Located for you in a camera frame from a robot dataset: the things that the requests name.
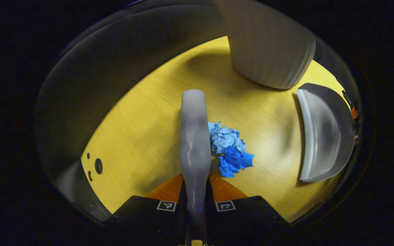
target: wooden table surface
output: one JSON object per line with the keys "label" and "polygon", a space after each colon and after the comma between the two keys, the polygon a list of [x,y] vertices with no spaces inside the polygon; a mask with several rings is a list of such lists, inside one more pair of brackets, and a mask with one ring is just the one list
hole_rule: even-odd
{"label": "wooden table surface", "polygon": [[[181,97],[199,89],[206,94],[208,121],[236,128],[246,151],[255,155],[253,167],[224,179],[248,196],[261,195],[294,221],[324,200],[340,179],[298,181],[304,136],[296,90],[304,83],[327,86],[343,97],[335,77],[315,61],[294,88],[271,89],[233,70],[227,37],[206,42],[163,64],[122,97],[89,140],[81,156],[84,171],[91,171],[90,184],[111,213],[130,196],[146,196],[180,174]],[[103,162],[100,175],[97,158]],[[213,156],[212,165],[217,163]]]}

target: curved plate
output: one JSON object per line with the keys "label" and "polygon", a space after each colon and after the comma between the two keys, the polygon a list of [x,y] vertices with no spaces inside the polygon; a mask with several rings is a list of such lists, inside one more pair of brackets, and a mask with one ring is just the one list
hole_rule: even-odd
{"label": "curved plate", "polygon": [[297,90],[305,125],[300,180],[319,182],[338,174],[352,154],[355,131],[346,102],[333,90],[304,84]]}

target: blue crumpled paper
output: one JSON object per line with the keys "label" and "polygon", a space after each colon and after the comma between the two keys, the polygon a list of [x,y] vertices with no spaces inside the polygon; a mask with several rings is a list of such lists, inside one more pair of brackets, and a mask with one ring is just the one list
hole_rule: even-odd
{"label": "blue crumpled paper", "polygon": [[246,144],[243,139],[239,139],[239,131],[220,127],[220,122],[208,122],[209,139],[211,150],[217,154],[224,154],[219,157],[219,169],[223,177],[235,177],[239,169],[253,166],[253,154],[246,153]]}
{"label": "blue crumpled paper", "polygon": [[241,153],[230,146],[227,148],[226,154],[219,157],[220,172],[223,177],[235,177],[234,173],[238,173],[240,168],[244,170],[246,167],[253,166],[253,157],[255,155],[246,152]]}

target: light blue crumpled paper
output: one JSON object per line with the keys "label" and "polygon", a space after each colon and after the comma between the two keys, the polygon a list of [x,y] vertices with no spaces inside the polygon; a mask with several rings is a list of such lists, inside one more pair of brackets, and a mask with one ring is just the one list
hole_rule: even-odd
{"label": "light blue crumpled paper", "polygon": [[223,126],[220,127],[220,122],[216,124],[208,122],[209,138],[211,141],[211,150],[217,154],[226,153],[226,148],[229,146],[235,147],[238,151],[244,152],[246,144],[244,140],[239,140],[239,131],[236,129],[228,129]]}
{"label": "light blue crumpled paper", "polygon": [[239,131],[220,127],[220,122],[208,122],[211,150],[219,157],[219,169],[223,177],[234,177],[239,169],[253,166],[253,154],[246,153],[246,144],[239,139]]}

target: black background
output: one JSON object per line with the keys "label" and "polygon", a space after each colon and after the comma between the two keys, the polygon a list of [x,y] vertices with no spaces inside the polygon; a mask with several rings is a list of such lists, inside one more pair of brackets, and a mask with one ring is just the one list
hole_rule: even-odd
{"label": "black background", "polygon": [[[42,191],[34,167],[25,163],[34,149],[20,139],[32,140],[35,98],[58,53],[128,2],[0,1],[0,245],[112,243]],[[363,179],[293,244],[394,244],[394,1],[269,5],[354,57],[372,84],[378,112],[375,151]]]}

